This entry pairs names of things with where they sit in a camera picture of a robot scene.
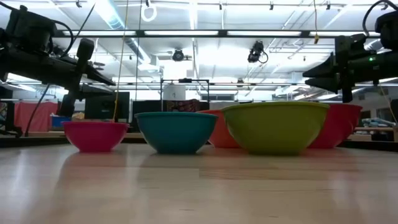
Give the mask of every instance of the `red bowl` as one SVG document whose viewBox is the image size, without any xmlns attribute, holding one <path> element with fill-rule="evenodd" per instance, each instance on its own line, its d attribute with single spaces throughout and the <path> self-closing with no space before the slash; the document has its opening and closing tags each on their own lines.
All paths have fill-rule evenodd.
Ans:
<svg viewBox="0 0 398 224">
<path fill-rule="evenodd" d="M 228 128 L 225 125 L 224 115 L 221 110 L 204 110 L 197 113 L 213 114 L 218 116 L 216 126 L 210 136 L 209 142 L 214 147 L 222 148 L 239 148 L 235 139 L 229 134 Z"/>
<path fill-rule="evenodd" d="M 80 152 L 110 152 L 124 138 L 129 127 L 123 123 L 63 122 L 65 135 Z"/>
<path fill-rule="evenodd" d="M 335 104 L 330 109 L 318 137 L 310 149 L 332 149 L 344 141 L 358 125 L 361 106 Z"/>
</svg>

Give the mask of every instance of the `bowl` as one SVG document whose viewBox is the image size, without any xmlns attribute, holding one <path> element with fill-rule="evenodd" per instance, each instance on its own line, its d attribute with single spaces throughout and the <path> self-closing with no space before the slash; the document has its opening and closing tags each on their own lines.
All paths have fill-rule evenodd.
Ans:
<svg viewBox="0 0 398 224">
<path fill-rule="evenodd" d="M 362 107 L 357 105 L 330 105 L 323 128 L 308 148 L 333 149 L 344 141 L 358 125 Z"/>
<path fill-rule="evenodd" d="M 111 152 L 124 138 L 129 127 L 124 123 L 63 122 L 65 135 L 80 152 Z"/>
<path fill-rule="evenodd" d="M 204 110 L 198 111 L 197 113 L 213 114 L 218 116 L 216 126 L 213 133 L 209 138 L 209 142 L 214 145 L 214 147 L 221 148 L 239 148 L 239 144 L 235 139 L 229 134 L 228 128 L 225 125 L 224 115 L 221 110 Z"/>
<path fill-rule="evenodd" d="M 212 114 L 153 112 L 136 114 L 149 145 L 161 154 L 195 154 L 209 139 L 217 122 Z"/>
<path fill-rule="evenodd" d="M 293 156 L 318 136 L 329 106 L 309 102 L 250 103 L 222 112 L 229 132 L 251 154 Z"/>
</svg>

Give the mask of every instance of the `lime green bowl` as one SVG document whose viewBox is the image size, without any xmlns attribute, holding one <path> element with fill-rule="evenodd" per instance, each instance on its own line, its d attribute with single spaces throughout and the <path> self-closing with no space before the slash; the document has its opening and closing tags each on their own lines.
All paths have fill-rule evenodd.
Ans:
<svg viewBox="0 0 398 224">
<path fill-rule="evenodd" d="M 229 133 L 251 154 L 299 155 L 318 136 L 329 106 L 309 102 L 250 103 L 222 109 Z"/>
</svg>

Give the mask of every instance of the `computer monitor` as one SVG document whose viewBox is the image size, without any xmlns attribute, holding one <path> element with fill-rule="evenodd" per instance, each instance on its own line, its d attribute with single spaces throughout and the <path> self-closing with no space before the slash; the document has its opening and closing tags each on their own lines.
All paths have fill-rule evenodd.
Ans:
<svg viewBox="0 0 398 224">
<path fill-rule="evenodd" d="M 116 94 L 87 98 L 85 103 L 85 119 L 112 119 Z M 128 123 L 130 110 L 130 93 L 120 92 L 116 121 Z"/>
</svg>

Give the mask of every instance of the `table surface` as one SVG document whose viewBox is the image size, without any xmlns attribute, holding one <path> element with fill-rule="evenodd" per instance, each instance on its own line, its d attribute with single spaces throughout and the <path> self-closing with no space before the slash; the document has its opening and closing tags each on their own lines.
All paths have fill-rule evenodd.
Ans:
<svg viewBox="0 0 398 224">
<path fill-rule="evenodd" d="M 70 145 L 0 152 L 0 223 L 397 223 L 398 154 L 335 149 L 158 155 Z"/>
</svg>

